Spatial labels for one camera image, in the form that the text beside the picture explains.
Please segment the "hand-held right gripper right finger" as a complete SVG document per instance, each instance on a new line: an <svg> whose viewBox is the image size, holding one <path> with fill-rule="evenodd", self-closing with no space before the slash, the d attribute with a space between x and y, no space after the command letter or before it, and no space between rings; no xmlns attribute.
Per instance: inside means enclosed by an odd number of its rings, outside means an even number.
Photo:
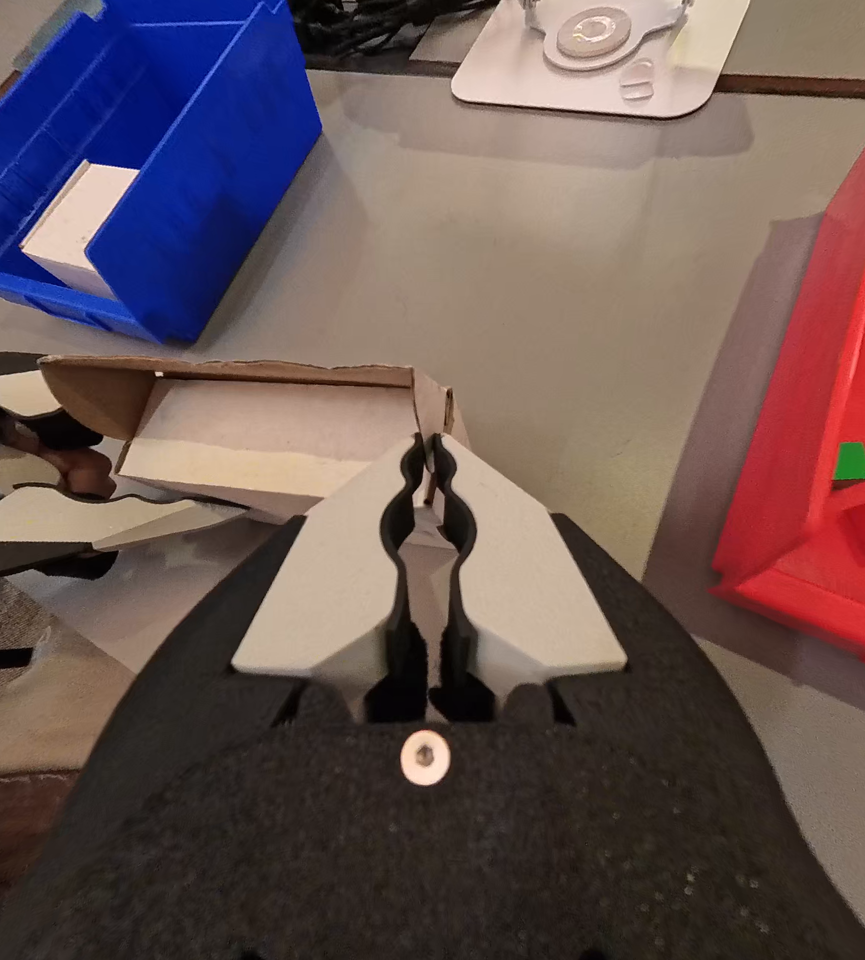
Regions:
<svg viewBox="0 0 865 960"><path fill-rule="evenodd" d="M547 508L446 435L432 442L456 549L434 704L502 704L522 685L623 670L628 656Z"/></svg>

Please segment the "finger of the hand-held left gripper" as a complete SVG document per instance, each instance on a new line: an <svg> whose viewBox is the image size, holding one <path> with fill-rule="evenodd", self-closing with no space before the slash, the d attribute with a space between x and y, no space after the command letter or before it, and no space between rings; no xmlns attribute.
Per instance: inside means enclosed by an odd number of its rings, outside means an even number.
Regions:
<svg viewBox="0 0 865 960"><path fill-rule="evenodd" d="M104 440L60 404L38 368L0 375L0 409L46 450L93 449Z"/></svg>
<svg viewBox="0 0 865 960"><path fill-rule="evenodd" d="M31 484L0 499L0 545L85 545L109 552L211 529L247 514L247 508L218 501L157 501L135 494L91 500Z"/></svg>

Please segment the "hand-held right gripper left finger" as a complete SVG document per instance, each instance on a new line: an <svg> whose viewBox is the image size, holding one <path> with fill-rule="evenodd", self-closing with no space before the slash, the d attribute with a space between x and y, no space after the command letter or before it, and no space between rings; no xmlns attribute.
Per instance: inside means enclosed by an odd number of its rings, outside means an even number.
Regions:
<svg viewBox="0 0 865 960"><path fill-rule="evenodd" d="M305 515L232 657L238 673L316 682L367 722L422 721L426 643L401 555L426 472L421 434Z"/></svg>

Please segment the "white cardboard box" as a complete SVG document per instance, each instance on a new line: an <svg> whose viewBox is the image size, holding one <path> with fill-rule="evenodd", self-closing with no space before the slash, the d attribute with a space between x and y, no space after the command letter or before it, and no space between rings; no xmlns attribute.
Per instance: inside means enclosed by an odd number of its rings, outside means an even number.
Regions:
<svg viewBox="0 0 865 960"><path fill-rule="evenodd" d="M123 441L117 477L174 497L223 502L116 508L141 523L104 536L98 549L240 516L283 523L415 434L469 445L453 391L414 366L46 356L39 368L67 414Z"/></svg>
<svg viewBox="0 0 865 960"><path fill-rule="evenodd" d="M87 249L139 173L81 161L21 238L20 251L67 288L114 300Z"/></svg>

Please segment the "blue plastic bin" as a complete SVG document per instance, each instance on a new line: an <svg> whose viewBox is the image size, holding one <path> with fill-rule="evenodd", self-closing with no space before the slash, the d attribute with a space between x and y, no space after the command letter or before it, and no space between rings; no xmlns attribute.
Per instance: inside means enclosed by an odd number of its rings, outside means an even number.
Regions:
<svg viewBox="0 0 865 960"><path fill-rule="evenodd" d="M193 343L321 135L288 2L104 2L0 100L0 297ZM86 252L111 297L20 249L82 162L137 169Z"/></svg>

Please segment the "red plastic bin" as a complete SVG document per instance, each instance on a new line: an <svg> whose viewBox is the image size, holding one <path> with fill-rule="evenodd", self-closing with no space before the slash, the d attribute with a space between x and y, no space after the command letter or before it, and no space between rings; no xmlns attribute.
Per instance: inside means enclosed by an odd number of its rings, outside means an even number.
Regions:
<svg viewBox="0 0 865 960"><path fill-rule="evenodd" d="M865 147L826 207L716 546L711 593L865 663L865 555L835 486L865 444Z"/></svg>

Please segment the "wooden document stand white base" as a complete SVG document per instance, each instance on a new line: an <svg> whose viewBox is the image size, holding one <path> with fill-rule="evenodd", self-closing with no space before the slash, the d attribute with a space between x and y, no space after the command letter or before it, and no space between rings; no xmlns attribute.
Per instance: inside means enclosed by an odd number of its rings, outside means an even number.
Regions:
<svg viewBox="0 0 865 960"><path fill-rule="evenodd" d="M451 80L460 102L669 120L713 94L749 1L500 2Z"/></svg>

